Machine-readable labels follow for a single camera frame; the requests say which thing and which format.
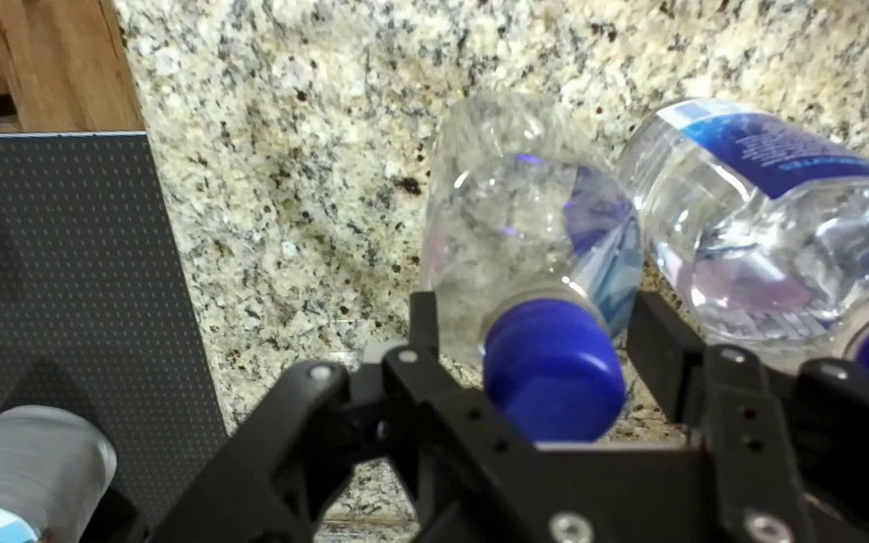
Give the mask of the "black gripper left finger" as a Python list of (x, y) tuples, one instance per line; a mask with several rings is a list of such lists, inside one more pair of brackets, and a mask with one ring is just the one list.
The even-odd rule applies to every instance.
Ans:
[(433, 359), (440, 359), (440, 335), (437, 335), (437, 298), (433, 293), (409, 295), (409, 348)]

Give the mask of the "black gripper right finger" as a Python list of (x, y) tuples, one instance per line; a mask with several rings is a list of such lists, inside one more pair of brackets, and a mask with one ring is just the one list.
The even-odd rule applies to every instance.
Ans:
[(655, 403), (676, 426), (704, 423), (704, 339), (657, 293), (639, 290), (629, 322), (629, 357)]

